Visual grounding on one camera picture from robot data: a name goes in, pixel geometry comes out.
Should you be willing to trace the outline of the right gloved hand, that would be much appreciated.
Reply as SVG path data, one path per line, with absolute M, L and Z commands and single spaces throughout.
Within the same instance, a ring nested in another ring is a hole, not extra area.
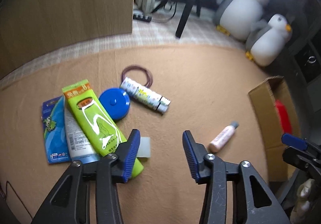
M 308 179 L 298 188 L 290 222 L 320 223 L 320 186 L 314 179 Z

